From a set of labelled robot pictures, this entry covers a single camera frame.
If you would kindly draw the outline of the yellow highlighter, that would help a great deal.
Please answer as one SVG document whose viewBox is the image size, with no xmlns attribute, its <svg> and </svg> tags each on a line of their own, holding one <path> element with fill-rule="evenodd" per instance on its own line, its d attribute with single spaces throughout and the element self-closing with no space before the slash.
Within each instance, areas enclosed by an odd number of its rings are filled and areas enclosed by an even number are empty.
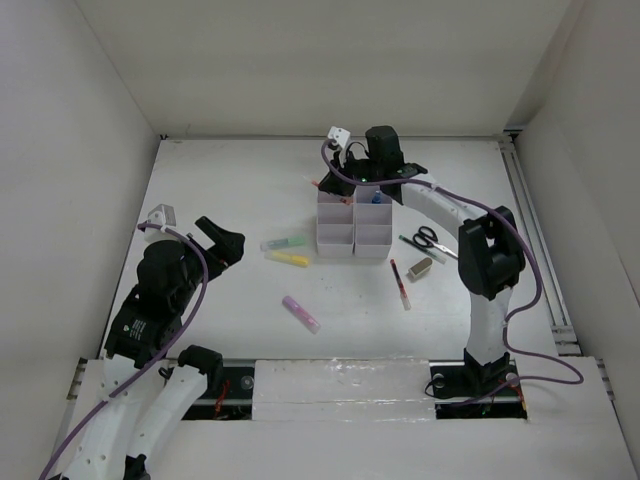
<svg viewBox="0 0 640 480">
<path fill-rule="evenodd" d="M 271 261 L 301 268 L 307 268 L 310 265 L 310 259 L 306 256 L 293 255 L 280 251 L 267 251 L 265 253 L 265 258 Z"/>
</svg>

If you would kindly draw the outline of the green gel pen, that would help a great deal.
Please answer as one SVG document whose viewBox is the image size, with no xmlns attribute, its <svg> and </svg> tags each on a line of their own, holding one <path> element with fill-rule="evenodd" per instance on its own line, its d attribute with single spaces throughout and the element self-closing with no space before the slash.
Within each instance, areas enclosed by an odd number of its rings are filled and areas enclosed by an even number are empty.
<svg viewBox="0 0 640 480">
<path fill-rule="evenodd" d="M 411 240 L 403 235 L 399 235 L 398 238 L 412 246 L 413 248 L 415 248 L 416 250 L 420 251 L 421 253 L 427 255 L 428 257 L 430 257 L 432 260 L 435 260 L 436 262 L 440 263 L 440 264 L 445 264 L 446 263 L 446 259 L 444 257 L 442 257 L 441 255 L 439 255 L 438 253 L 434 252 L 432 249 L 424 247 L 419 245 L 416 241 Z"/>
</svg>

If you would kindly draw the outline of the black-handled scissors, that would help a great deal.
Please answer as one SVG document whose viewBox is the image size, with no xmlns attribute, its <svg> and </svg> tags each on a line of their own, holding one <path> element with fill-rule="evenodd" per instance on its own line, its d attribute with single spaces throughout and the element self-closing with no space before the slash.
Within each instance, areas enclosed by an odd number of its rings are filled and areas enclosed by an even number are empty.
<svg viewBox="0 0 640 480">
<path fill-rule="evenodd" d="M 420 226 L 417 232 L 413 235 L 412 240 L 416 241 L 419 245 L 436 249 L 446 256 L 457 260 L 458 255 L 439 241 L 436 232 L 428 226 Z"/>
</svg>

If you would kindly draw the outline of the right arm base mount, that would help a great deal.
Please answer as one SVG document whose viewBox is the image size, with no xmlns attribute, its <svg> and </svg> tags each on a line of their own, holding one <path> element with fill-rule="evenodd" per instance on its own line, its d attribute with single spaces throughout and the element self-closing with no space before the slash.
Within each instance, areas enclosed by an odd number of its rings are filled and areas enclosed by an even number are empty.
<svg viewBox="0 0 640 480">
<path fill-rule="evenodd" d="M 424 393 L 434 400 L 437 420 L 526 420 L 521 387 L 507 385 L 507 378 L 517 373 L 511 360 L 504 372 L 480 382 L 462 360 L 430 361 Z"/>
</svg>

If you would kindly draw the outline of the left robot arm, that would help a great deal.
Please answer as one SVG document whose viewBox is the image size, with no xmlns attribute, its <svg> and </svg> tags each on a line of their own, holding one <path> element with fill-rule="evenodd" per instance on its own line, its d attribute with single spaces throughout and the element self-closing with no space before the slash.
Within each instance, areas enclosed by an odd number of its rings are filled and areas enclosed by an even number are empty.
<svg viewBox="0 0 640 480">
<path fill-rule="evenodd" d="M 222 387 L 223 357 L 191 345 L 177 364 L 168 351 L 200 309 L 210 281 L 244 255 L 245 237 L 208 217 L 196 223 L 201 246 L 152 214 L 138 224 L 150 239 L 137 282 L 111 323 L 97 403 L 52 454 L 43 479 L 148 479 L 189 408 Z"/>
</svg>

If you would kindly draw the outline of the green highlighter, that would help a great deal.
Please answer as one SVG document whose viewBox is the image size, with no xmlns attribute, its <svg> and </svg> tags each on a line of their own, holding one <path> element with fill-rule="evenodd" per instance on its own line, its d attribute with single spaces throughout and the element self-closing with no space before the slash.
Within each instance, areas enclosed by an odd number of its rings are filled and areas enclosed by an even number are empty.
<svg viewBox="0 0 640 480">
<path fill-rule="evenodd" d="M 264 241 L 260 244 L 260 249 L 266 252 L 266 251 L 272 251 L 272 250 L 281 250 L 281 249 L 304 246 L 305 244 L 306 244 L 306 238 L 304 236 L 290 236 L 285 238 Z"/>
</svg>

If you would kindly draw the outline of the pink highlighter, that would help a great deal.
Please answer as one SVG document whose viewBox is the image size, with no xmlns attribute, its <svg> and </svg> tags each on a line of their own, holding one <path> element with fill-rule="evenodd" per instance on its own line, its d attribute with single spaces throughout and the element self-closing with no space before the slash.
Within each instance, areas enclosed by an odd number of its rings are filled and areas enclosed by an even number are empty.
<svg viewBox="0 0 640 480">
<path fill-rule="evenodd" d="M 312 334 L 319 332 L 321 325 L 318 321 L 291 296 L 285 296 L 282 304 L 309 332 Z"/>
</svg>

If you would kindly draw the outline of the red gel pen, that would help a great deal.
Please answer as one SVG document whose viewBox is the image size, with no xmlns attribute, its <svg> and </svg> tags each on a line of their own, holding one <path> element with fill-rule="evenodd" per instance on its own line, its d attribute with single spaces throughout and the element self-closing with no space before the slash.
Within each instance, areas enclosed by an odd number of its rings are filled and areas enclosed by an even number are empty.
<svg viewBox="0 0 640 480">
<path fill-rule="evenodd" d="M 391 266 L 391 269 L 392 269 L 396 284 L 397 284 L 398 289 L 399 289 L 399 295 L 400 295 L 401 302 L 403 304 L 403 308 L 404 308 L 405 311 L 410 311 L 411 310 L 410 300 L 409 300 L 406 288 L 404 286 L 404 283 L 403 283 L 403 281 L 401 279 L 401 276 L 400 276 L 396 261 L 394 259 L 390 260 L 390 266 Z"/>
</svg>

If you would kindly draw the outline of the blue-capped glue bottle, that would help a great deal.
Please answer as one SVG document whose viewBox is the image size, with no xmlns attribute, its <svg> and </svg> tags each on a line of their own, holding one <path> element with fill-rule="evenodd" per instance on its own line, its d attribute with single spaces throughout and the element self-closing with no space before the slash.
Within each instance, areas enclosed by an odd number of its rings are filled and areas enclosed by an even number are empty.
<svg viewBox="0 0 640 480">
<path fill-rule="evenodd" d="M 371 203 L 374 205 L 380 205 L 382 203 L 382 193 L 380 190 L 376 190 L 372 196 Z"/>
</svg>

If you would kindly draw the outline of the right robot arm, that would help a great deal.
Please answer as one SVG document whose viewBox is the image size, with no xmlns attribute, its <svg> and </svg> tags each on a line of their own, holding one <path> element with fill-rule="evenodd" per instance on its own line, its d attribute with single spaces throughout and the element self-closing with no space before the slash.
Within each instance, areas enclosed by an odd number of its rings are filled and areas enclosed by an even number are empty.
<svg viewBox="0 0 640 480">
<path fill-rule="evenodd" d="M 512 290 L 525 267 L 512 212 L 505 207 L 482 207 L 446 193 L 425 167 L 405 161 L 391 126 L 372 127 L 366 132 L 363 159 L 348 151 L 350 137 L 343 128 L 329 129 L 321 147 L 329 173 L 320 182 L 320 190 L 350 196 L 358 186 L 378 186 L 393 201 L 423 214 L 454 236 L 458 274 L 471 299 L 462 381 L 471 392 L 486 393 L 507 369 L 509 353 L 503 330 Z"/>
</svg>

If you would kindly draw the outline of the white six-compartment organizer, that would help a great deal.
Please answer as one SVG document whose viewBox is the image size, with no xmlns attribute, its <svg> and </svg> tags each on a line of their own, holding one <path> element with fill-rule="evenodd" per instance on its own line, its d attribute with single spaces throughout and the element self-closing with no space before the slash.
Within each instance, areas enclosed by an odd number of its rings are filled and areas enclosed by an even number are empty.
<svg viewBox="0 0 640 480">
<path fill-rule="evenodd" d="M 351 197 L 319 191 L 316 200 L 316 248 L 321 258 L 385 259 L 393 233 L 391 198 L 371 203 L 378 186 L 357 187 Z"/>
</svg>

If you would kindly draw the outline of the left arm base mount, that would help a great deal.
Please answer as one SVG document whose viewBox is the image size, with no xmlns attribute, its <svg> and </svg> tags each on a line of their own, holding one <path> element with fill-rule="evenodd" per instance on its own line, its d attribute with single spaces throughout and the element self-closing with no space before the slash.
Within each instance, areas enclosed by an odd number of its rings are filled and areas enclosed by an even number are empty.
<svg viewBox="0 0 640 480">
<path fill-rule="evenodd" d="M 224 360 L 219 352 L 191 345 L 176 359 L 169 359 L 166 366 L 158 368 L 165 386 L 179 366 L 203 367 L 207 379 L 204 393 L 186 411 L 184 420 L 252 419 L 254 360 Z"/>
</svg>

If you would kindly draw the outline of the aluminium rail right side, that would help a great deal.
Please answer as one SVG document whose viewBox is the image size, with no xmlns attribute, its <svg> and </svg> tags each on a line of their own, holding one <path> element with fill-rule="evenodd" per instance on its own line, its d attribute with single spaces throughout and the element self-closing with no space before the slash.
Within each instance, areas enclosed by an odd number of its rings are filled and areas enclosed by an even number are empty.
<svg viewBox="0 0 640 480">
<path fill-rule="evenodd" d="M 497 143 L 522 220 L 523 232 L 541 272 L 542 302 L 549 312 L 556 350 L 560 357 L 581 357 L 583 352 L 564 302 L 516 150 L 515 140 L 520 133 L 520 130 L 505 130 L 497 136 Z"/>
</svg>

